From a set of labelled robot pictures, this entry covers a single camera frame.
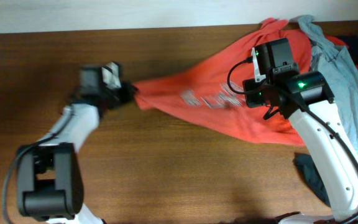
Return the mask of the orange red printed t-shirt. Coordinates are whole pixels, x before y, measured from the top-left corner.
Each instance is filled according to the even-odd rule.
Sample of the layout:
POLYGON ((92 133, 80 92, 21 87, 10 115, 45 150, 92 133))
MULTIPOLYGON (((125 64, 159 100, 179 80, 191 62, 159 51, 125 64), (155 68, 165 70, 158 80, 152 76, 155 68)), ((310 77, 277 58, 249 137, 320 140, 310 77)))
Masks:
POLYGON ((301 30, 287 30, 288 21, 267 19, 261 28, 196 66, 166 78, 137 82, 135 96, 142 110, 158 109, 192 124, 252 143, 303 146, 289 121, 280 115, 263 119, 266 107, 248 108, 242 81, 254 77, 251 63, 230 69, 250 57, 251 49, 288 39, 295 62, 305 73, 311 65, 311 44, 301 30))

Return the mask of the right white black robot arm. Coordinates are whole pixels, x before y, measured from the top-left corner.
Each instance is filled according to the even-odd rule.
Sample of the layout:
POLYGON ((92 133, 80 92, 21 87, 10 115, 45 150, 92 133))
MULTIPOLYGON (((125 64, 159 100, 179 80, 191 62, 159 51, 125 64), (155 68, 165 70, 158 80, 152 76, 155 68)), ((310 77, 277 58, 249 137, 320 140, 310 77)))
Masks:
POLYGON ((358 223, 358 155, 339 117, 334 94, 320 72, 300 73, 288 39, 252 48, 254 78, 243 82, 248 107, 280 113, 306 144, 325 186, 330 216, 286 213, 276 223, 358 223))

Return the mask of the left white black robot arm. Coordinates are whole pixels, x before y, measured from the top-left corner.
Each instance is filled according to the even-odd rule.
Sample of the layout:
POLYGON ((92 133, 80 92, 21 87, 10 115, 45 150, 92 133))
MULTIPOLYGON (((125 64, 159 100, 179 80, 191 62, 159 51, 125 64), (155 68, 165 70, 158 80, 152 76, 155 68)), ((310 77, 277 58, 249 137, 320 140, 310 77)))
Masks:
POLYGON ((17 151, 17 207, 23 217, 45 223, 104 223, 85 205, 77 154, 109 110, 132 101, 136 92, 109 62, 80 69, 80 85, 62 116, 35 143, 17 151))

